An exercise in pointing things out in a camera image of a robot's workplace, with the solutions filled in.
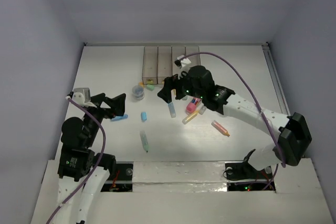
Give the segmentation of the small clear jar blue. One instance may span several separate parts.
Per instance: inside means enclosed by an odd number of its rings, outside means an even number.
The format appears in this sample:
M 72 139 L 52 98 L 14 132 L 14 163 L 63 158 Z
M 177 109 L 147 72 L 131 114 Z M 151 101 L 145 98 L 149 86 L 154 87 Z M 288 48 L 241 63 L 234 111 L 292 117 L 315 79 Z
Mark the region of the small clear jar blue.
M 141 85 L 136 85 L 132 88 L 132 95 L 135 100 L 142 100 L 145 96 L 144 87 Z

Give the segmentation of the blue highlighter pen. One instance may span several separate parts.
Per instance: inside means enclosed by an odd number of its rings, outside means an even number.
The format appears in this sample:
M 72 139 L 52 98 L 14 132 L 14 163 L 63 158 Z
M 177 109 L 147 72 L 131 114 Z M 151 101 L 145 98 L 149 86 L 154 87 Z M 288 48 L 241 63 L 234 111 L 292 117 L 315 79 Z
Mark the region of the blue highlighter pen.
M 176 112 L 175 112 L 175 107 L 174 107 L 174 103 L 173 103 L 174 98 L 175 98 L 175 96 L 176 96 L 175 89 L 173 89 L 173 90 L 171 91 L 171 95 L 172 95 L 172 101 L 171 101 L 167 106 L 168 106 L 168 108 L 169 108 L 169 112 L 170 112 L 170 116 L 171 116 L 171 118 L 175 118 L 175 117 L 176 117 Z

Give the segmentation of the blue pen cap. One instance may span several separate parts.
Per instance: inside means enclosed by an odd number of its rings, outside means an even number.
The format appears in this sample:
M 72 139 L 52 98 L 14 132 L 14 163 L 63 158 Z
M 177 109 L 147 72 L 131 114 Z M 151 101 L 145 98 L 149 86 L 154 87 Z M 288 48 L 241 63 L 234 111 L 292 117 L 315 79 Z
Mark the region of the blue pen cap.
M 141 113 L 141 121 L 145 122 L 146 120 L 147 120 L 147 114 L 146 114 L 146 112 L 142 112 Z

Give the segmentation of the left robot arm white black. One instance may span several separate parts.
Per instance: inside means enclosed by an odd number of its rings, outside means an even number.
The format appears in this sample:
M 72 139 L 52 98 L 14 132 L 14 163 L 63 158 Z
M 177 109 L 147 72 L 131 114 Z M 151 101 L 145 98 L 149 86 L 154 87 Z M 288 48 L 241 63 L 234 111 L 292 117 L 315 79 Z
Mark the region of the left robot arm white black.
M 91 96 L 88 88 L 77 88 L 66 100 L 84 115 L 70 117 L 61 126 L 57 207 L 47 223 L 87 223 L 98 193 L 117 170 L 115 156 L 104 152 L 102 121 L 124 115 L 126 94 Z

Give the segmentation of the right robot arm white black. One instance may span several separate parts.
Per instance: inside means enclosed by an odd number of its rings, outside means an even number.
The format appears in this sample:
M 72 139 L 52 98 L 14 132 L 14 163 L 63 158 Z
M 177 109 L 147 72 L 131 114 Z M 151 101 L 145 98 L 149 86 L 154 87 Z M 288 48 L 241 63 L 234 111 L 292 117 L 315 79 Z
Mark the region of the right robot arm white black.
M 224 176 L 228 180 L 254 179 L 273 165 L 297 166 L 312 141 L 303 115 L 264 109 L 256 101 L 250 102 L 234 90 L 215 84 L 211 72 L 203 66 L 165 78 L 158 97 L 171 103 L 172 90 L 177 100 L 185 96 L 199 98 L 207 109 L 245 122 L 271 137 L 270 144 L 251 150 L 240 163 L 227 163 Z

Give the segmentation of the grey orange-tip highlighter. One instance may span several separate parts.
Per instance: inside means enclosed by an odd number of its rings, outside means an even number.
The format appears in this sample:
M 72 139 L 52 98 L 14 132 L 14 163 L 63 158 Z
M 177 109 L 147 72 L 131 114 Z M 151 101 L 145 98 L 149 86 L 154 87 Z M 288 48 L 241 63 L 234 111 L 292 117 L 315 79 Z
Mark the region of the grey orange-tip highlighter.
M 204 112 L 206 111 L 206 109 L 207 109 L 206 106 L 203 105 L 203 106 L 200 108 L 200 110 L 199 110 L 198 113 L 201 114 L 201 115 L 203 115 Z

